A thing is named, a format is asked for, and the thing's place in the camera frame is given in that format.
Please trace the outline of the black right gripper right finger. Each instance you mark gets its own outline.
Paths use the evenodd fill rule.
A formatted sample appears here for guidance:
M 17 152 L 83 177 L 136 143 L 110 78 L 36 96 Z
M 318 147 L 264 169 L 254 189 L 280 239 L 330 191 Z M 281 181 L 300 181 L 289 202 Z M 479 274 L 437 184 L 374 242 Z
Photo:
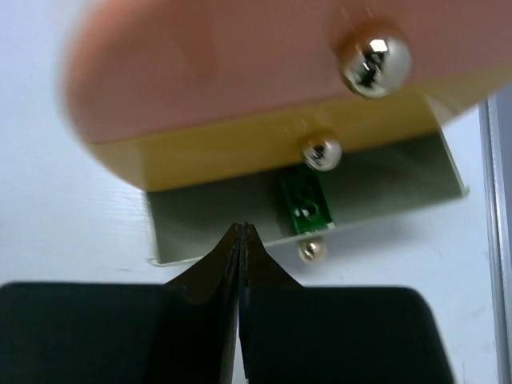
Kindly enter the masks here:
M 239 337 L 251 383 L 452 383 L 436 321 L 415 290 L 304 287 L 251 224 L 239 251 Z

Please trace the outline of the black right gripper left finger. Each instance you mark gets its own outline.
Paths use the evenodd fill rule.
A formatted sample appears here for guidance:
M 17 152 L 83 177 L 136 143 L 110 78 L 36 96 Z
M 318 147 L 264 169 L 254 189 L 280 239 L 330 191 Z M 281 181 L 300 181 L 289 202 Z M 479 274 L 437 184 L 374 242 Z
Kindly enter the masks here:
M 4 383 L 229 383 L 242 226 L 164 284 L 1 288 Z

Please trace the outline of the olive green bottom drawer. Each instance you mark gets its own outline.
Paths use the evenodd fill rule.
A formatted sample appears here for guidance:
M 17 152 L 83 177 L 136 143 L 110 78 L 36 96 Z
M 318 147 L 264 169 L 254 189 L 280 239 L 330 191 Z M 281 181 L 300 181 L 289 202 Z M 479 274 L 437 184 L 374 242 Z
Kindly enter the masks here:
M 292 167 L 149 193 L 152 263 L 198 260 L 233 224 L 253 225 L 265 246 L 296 244 L 437 206 L 468 192 L 440 132 L 346 154 L 334 170 L 317 172 L 334 228 L 296 235 L 280 183 Z

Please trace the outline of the green lego brick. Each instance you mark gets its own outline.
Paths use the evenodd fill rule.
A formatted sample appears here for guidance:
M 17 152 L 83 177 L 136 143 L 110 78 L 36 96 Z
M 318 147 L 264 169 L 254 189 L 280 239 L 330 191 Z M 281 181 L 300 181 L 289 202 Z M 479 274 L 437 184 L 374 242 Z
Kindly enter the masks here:
M 296 235 L 334 228 L 334 220 L 316 171 L 307 166 L 295 166 L 281 176 L 280 183 Z

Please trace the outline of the yellow orange drawer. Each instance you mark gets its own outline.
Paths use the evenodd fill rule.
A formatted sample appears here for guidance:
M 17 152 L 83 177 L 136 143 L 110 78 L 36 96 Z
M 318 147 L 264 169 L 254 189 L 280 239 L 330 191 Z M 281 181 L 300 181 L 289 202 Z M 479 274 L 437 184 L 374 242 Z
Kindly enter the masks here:
M 377 100 L 331 100 L 89 148 L 124 181 L 160 191 L 299 164 L 303 146 L 316 137 L 331 136 L 344 150 L 355 152 L 439 128 L 428 104 L 408 90 Z

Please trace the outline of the salmon orange top drawer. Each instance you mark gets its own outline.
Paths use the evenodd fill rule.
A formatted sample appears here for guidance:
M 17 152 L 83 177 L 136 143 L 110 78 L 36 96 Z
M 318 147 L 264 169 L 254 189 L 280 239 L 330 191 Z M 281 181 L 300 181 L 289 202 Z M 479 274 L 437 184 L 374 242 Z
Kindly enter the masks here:
M 67 108 L 106 143 L 347 98 L 335 53 L 368 30 L 409 43 L 411 85 L 511 63 L 508 1 L 98 1 L 70 48 Z

